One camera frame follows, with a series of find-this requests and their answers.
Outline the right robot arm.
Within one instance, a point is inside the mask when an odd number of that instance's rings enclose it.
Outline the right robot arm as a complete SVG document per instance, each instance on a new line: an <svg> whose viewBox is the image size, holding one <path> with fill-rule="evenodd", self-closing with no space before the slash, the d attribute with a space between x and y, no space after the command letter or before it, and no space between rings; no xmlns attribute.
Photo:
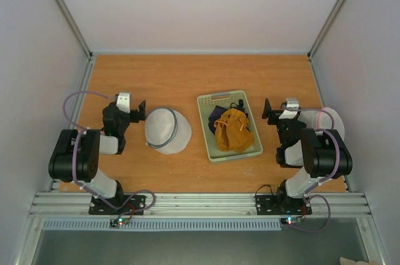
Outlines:
<svg viewBox="0 0 400 265"><path fill-rule="evenodd" d="M347 176L353 169L353 159L344 143L342 119L330 107L301 108L297 99L285 100L280 109L273 109L266 100L262 118L277 129L277 163L298 171L284 180L276 192L255 195L257 213L311 214L311 193L330 180Z"/></svg>

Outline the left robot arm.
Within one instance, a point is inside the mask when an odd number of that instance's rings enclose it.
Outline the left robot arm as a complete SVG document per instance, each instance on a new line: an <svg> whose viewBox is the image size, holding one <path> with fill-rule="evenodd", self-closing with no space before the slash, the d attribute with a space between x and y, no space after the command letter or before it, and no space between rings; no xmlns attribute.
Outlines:
<svg viewBox="0 0 400 265"><path fill-rule="evenodd" d="M135 110L116 101L102 110L102 129L63 129L49 160L50 177L91 193L112 214L122 212L126 198L121 183L99 169L99 156L122 154L129 125L145 119L146 101Z"/></svg>

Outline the white mesh laundry bag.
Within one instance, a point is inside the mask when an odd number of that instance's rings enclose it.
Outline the white mesh laundry bag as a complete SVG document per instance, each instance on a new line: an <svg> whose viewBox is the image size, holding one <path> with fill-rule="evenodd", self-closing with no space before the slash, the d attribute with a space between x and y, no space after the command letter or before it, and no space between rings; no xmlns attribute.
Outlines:
<svg viewBox="0 0 400 265"><path fill-rule="evenodd" d="M178 111L169 107L153 109L145 120L146 144L161 154L177 154L191 140L189 121Z"/></svg>

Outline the mustard orange bra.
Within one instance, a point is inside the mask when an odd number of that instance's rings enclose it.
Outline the mustard orange bra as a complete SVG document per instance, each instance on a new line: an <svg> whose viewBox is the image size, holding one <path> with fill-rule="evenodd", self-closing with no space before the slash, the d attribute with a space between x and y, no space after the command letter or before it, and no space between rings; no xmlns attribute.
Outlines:
<svg viewBox="0 0 400 265"><path fill-rule="evenodd" d="M241 154L254 144L253 132L249 130L249 119L243 111L231 108L214 122L215 140L220 151Z"/></svg>

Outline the navy blue bra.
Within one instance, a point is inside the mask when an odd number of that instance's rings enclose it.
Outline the navy blue bra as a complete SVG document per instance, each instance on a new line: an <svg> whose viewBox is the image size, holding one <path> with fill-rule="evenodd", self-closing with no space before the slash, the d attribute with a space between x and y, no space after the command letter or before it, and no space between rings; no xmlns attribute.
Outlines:
<svg viewBox="0 0 400 265"><path fill-rule="evenodd" d="M248 118L248 113L246 112L246 109L244 108L244 101L242 99L239 99L238 102L232 102L230 104L229 109L237 109L238 111L241 111L242 113L245 114L246 118ZM208 128L209 130L215 134L217 127L215 126L215 122L219 121L221 116L228 111L229 109L221 106L216 106L210 116L208 117Z"/></svg>

